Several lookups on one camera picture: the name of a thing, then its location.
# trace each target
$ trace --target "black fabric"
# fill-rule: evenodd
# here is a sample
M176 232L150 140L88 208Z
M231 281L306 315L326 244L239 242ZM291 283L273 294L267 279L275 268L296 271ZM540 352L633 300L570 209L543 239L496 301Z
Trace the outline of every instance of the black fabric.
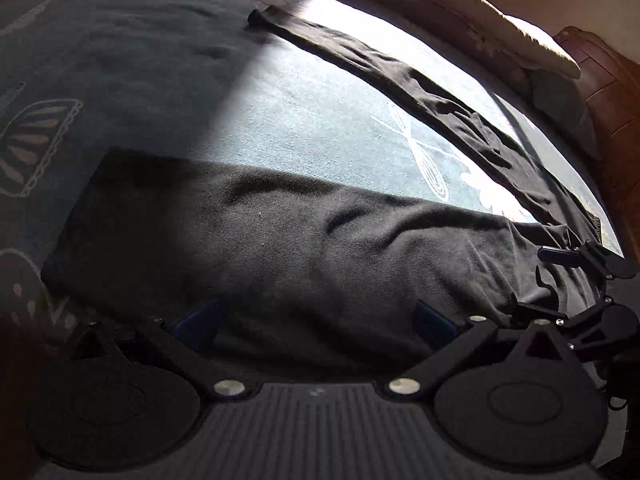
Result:
M580 270L543 267L565 227L514 224L416 198L269 170L110 152L42 269L53 292L101 311L177 320L219 301L212 346L230 376L356 381L431 353L419 301L506 322L511 300L576 314Z
M254 10L249 24L359 76L418 120L450 140L492 179L508 189L536 220L566 224L572 244L600 240L592 215L551 173L510 136L421 72L347 34L297 18L276 6Z

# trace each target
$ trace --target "wooden furniture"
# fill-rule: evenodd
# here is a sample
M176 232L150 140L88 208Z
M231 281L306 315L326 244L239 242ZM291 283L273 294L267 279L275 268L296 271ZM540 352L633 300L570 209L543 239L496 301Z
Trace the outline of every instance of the wooden furniture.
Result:
M640 261L640 65L577 27L564 28L554 39L580 66L576 85L602 157L593 173L622 243Z

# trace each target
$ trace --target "metal bolt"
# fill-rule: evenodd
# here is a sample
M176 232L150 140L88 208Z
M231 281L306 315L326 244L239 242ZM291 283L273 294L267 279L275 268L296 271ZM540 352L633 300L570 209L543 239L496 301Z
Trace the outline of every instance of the metal bolt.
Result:
M398 395L411 395L420 391L420 383L413 379L402 377L391 381L389 389Z
M236 397L244 392L244 384L234 379L224 379L214 384L213 390L223 397Z

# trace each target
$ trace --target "ribbed plastic panel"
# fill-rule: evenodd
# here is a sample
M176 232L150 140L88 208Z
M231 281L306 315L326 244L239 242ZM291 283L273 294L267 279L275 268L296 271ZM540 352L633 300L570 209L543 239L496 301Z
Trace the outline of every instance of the ribbed plastic panel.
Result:
M371 384L266 384L220 404L171 455L115 473L47 464L36 480L595 480L588 466L545 475L497 472L444 443L420 407Z

